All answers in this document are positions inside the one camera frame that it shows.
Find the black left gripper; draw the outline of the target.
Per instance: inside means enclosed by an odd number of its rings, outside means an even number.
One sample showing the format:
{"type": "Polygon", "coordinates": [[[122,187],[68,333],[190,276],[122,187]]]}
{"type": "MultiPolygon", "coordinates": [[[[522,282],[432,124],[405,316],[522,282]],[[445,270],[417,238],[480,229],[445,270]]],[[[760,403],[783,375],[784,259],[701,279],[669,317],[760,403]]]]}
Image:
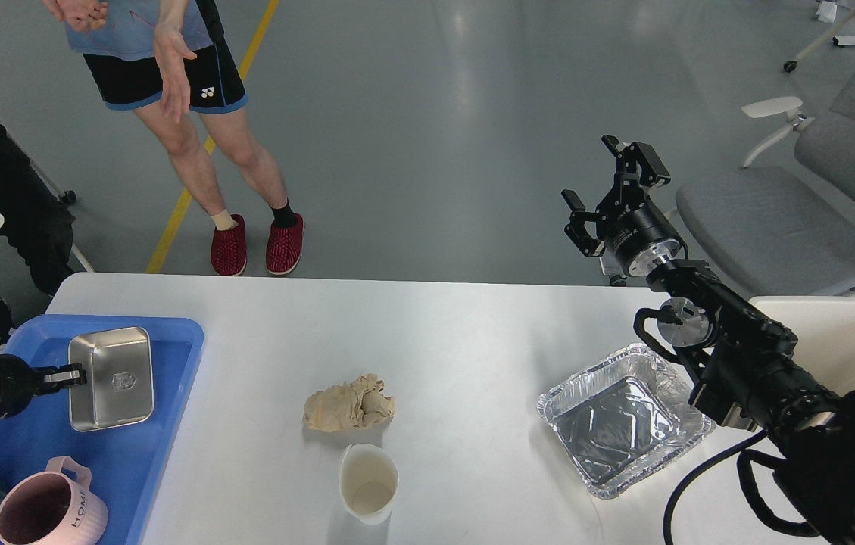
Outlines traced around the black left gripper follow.
{"type": "Polygon", "coordinates": [[[25,410],[39,388],[73,388],[85,383],[87,370],[83,363],[36,370],[19,357],[0,354],[0,419],[25,410]]]}

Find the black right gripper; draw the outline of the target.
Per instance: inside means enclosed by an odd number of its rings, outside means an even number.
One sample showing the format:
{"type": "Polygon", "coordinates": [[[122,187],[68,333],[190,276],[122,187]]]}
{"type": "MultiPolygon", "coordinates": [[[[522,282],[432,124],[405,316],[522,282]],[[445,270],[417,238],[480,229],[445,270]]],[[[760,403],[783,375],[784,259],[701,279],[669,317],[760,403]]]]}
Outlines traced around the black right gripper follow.
{"type": "Polygon", "coordinates": [[[599,257],[601,275],[649,276],[685,256],[681,235],[645,191],[669,184],[672,176],[652,145],[626,144],[614,135],[601,142],[616,159],[612,189],[592,213],[576,191],[562,190],[570,210],[563,232],[585,257],[599,257]],[[590,222],[598,225],[597,238],[587,231],[590,222]]]}

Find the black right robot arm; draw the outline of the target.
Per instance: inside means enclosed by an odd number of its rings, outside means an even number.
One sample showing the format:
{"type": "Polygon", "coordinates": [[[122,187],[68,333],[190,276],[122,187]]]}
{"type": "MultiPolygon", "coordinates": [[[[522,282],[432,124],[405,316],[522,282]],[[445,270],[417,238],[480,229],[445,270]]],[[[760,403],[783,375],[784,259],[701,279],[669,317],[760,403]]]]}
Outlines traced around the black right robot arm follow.
{"type": "Polygon", "coordinates": [[[587,210],[565,190],[563,229],[588,257],[614,259],[624,276],[667,293],[636,311],[635,334],[694,381],[689,403],[720,425],[753,430],[779,456],[738,452],[742,492],[757,518],[781,534],[855,544],[855,390],[836,394],[793,360],[797,335],[725,286],[686,246],[649,191],[670,174],[651,145],[601,141],[616,159],[612,189],[587,210]]]}

